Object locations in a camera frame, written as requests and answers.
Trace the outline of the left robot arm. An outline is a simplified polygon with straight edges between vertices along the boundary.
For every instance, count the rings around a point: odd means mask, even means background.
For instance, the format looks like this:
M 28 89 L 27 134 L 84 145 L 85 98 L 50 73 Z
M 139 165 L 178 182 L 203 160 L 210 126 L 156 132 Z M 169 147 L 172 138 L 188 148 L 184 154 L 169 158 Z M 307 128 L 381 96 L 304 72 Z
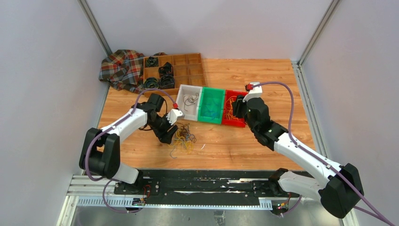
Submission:
M 152 93 L 146 102 L 136 101 L 121 118 L 101 129 L 90 128 L 85 136 L 79 167 L 85 170 L 92 181 L 108 179 L 126 183 L 132 194 L 140 194 L 144 181 L 140 171 L 121 162 L 120 146 L 135 131 L 149 126 L 161 143 L 171 144 L 177 131 L 176 122 L 184 113 L 173 103 L 173 108 L 164 116 L 161 110 L 164 97 Z

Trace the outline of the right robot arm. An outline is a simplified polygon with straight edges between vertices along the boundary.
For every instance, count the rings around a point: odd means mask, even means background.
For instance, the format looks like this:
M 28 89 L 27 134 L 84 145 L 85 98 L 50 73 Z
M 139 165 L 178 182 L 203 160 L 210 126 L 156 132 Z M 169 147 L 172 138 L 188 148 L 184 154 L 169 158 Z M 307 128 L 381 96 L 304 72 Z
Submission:
M 239 95 L 232 103 L 233 115 L 243 119 L 263 146 L 276 151 L 301 166 L 311 176 L 305 177 L 279 169 L 269 178 L 269 190 L 275 196 L 296 193 L 319 201 L 337 218 L 344 218 L 364 194 L 358 169 L 332 161 L 290 135 L 288 129 L 270 119 L 269 108 L 260 97 L 244 100 Z

